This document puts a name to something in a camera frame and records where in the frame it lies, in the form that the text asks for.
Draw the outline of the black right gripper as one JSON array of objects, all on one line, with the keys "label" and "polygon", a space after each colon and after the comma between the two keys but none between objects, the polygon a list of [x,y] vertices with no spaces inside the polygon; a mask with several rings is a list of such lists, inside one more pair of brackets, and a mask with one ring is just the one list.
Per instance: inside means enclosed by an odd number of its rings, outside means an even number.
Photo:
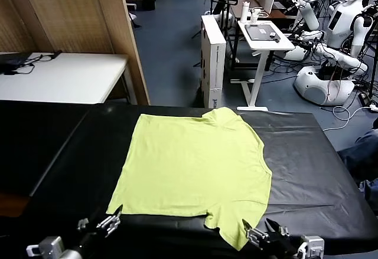
[{"label": "black right gripper", "polygon": [[297,253],[297,247],[294,247],[289,238],[288,227],[282,226],[276,221],[266,218],[265,225],[269,233],[262,232],[242,219],[243,227],[246,233],[246,238],[251,243],[260,243],[262,240],[268,240],[268,250],[271,253]]}]

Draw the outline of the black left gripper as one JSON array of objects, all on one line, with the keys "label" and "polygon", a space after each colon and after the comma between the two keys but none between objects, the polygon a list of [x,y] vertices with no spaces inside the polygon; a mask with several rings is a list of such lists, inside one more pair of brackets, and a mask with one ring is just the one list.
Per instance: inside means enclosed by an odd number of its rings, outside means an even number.
[{"label": "black left gripper", "polygon": [[82,231],[78,243],[78,252],[93,252],[97,249],[107,236],[118,228],[120,224],[121,208],[97,224],[97,228],[86,228],[88,218],[80,219],[77,223],[77,230]]}]

